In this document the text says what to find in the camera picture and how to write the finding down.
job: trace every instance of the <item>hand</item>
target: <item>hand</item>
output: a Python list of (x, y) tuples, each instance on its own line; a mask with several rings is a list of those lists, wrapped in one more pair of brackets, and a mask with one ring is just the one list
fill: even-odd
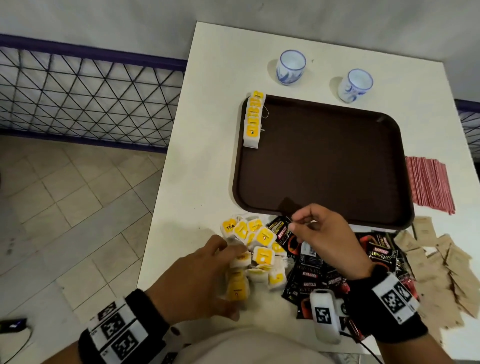
[(295, 212), (292, 220), (288, 229), (297, 236), (299, 243), (306, 241), (310, 244), (325, 262), (345, 278), (361, 279), (372, 274), (373, 262), (340, 214), (311, 204)]
[(227, 246), (212, 235), (203, 248), (173, 263), (146, 294), (170, 325), (213, 315), (238, 321), (238, 308), (216, 297), (216, 284), (230, 262), (246, 250), (243, 244)]

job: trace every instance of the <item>cup rim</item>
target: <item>cup rim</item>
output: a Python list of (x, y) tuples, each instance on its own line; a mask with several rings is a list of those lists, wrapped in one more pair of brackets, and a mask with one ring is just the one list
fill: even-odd
[[(353, 71), (362, 71), (362, 72), (366, 73), (370, 77), (370, 81), (372, 82), (372, 85), (369, 88), (361, 88), (361, 87), (358, 87), (357, 85), (355, 85), (352, 82), (352, 80), (350, 80), (350, 73), (353, 72)], [(347, 74), (347, 78), (348, 78), (348, 82), (350, 82), (353, 86), (355, 86), (356, 88), (358, 88), (360, 90), (370, 90), (373, 87), (373, 77), (372, 77), (372, 75), (369, 74), (367, 71), (361, 69), (361, 68), (354, 68), (353, 70), (350, 70)]]
[[(303, 57), (303, 66), (300, 67), (300, 68), (290, 68), (290, 67), (287, 67), (287, 66), (285, 65), (285, 63), (283, 63), (283, 61), (282, 61), (282, 56), (283, 56), (285, 53), (287, 53), (287, 52), (295, 52), (295, 53), (300, 54), (300, 55)], [(287, 69), (289, 69), (289, 70), (291, 70), (291, 71), (299, 71), (299, 70), (305, 68), (305, 66), (307, 65), (307, 59), (305, 58), (305, 56), (303, 55), (303, 53), (300, 52), (299, 50), (296, 50), (296, 49), (287, 49), (287, 50), (284, 50), (284, 51), (282, 52), (282, 54), (280, 54), (280, 63), (281, 63), (285, 68), (287, 68)]]

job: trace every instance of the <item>person's left hand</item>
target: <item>person's left hand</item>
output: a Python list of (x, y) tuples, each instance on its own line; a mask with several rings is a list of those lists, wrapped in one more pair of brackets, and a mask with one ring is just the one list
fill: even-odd
[(223, 238), (212, 235), (203, 248), (173, 263), (145, 293), (170, 325), (213, 315), (238, 321), (237, 306), (216, 296), (216, 284), (230, 262), (246, 250), (243, 244), (227, 246)]

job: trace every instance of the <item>black cable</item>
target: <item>black cable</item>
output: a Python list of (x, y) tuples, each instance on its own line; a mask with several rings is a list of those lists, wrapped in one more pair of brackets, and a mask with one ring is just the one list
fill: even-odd
[(22, 345), (22, 347), (20, 349), (18, 349), (18, 351), (9, 359), (7, 360), (6, 362), (2, 363), (2, 364), (7, 364), (10, 360), (12, 360), (20, 351), (22, 351), (22, 349), (25, 347), (25, 345), (30, 341), (30, 339), (32, 338), (32, 334), (33, 334), (33, 329), (30, 327), (30, 326), (27, 326), (26, 327), (27, 329), (30, 329), (30, 335), (28, 336), (28, 339), (27, 341), (25, 341), (25, 344)]
[[(349, 335), (349, 334), (347, 334), (347, 333), (345, 333), (345, 332), (340, 332), (340, 335), (346, 336), (346, 337), (348, 337), (348, 338), (352, 338), (352, 339), (353, 339), (353, 336), (351, 336), (351, 335)], [(372, 354), (373, 357), (374, 357), (380, 364), (384, 364), (384, 363), (382, 363), (382, 361), (381, 361), (380, 359), (378, 359), (378, 356), (376, 356), (376, 355), (373, 353), (373, 351), (371, 351), (371, 350), (368, 348), (367, 345), (365, 345), (365, 344), (364, 344), (363, 342), (361, 342), (361, 341), (358, 341), (358, 344), (360, 344), (360, 345), (363, 346), (365, 349), (367, 349), (368, 352), (369, 352), (370, 354)]]

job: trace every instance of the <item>white electronic device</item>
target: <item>white electronic device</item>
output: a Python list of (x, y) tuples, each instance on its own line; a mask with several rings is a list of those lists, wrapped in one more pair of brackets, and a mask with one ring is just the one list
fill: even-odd
[(344, 312), (343, 299), (335, 298), (332, 290), (313, 290), (310, 293), (313, 324), (318, 340), (339, 344), (341, 341), (340, 316), (347, 316)]

